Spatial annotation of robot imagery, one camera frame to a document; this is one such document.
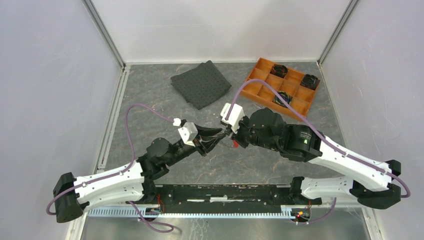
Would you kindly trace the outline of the large metal keyring red grip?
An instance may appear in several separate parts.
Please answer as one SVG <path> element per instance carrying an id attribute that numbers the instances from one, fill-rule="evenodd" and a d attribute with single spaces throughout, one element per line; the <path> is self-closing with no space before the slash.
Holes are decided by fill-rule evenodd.
<path id="1" fill-rule="evenodd" d="M 240 146 L 235 138 L 236 134 L 233 131 L 226 129 L 223 134 L 232 141 L 234 148 L 238 148 Z"/>

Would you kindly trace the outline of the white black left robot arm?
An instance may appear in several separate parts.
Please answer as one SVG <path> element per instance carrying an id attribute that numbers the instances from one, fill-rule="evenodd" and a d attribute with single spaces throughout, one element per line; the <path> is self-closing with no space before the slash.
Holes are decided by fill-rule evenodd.
<path id="1" fill-rule="evenodd" d="M 154 181 L 166 175 L 170 166 L 194 153 L 205 156 L 225 137 L 222 128 L 201 127 L 192 122 L 177 131 L 177 142 L 158 137 L 144 155 L 123 166 L 86 176 L 62 174 L 53 189 L 53 202 L 48 205 L 54 206 L 54 211 L 47 209 L 47 213 L 55 216 L 57 223 L 67 223 L 109 204 L 151 204 L 158 194 Z"/>

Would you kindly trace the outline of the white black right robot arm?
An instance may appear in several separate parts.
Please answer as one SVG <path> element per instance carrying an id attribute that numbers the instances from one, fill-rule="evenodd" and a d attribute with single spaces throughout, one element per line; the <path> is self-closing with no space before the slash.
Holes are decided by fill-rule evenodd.
<path id="1" fill-rule="evenodd" d="M 374 169 L 378 161 L 365 158 L 365 163 L 357 162 L 351 157 L 359 158 L 359 154 L 338 152 L 331 146 L 341 150 L 343 147 L 329 137 L 320 139 L 307 125 L 287 124 L 281 115 L 267 107 L 247 117 L 243 108 L 235 105 L 229 118 L 226 114 L 223 110 L 221 122 L 230 138 L 241 147 L 258 146 L 276 151 L 290 161 L 323 166 L 341 174 L 330 178 L 293 178 L 288 196 L 295 204 L 307 199 L 337 198 L 385 210 L 401 201 L 401 188 L 392 183 L 390 176 L 401 173 L 401 164 L 396 160 L 382 162 L 383 172 L 380 172 Z"/>

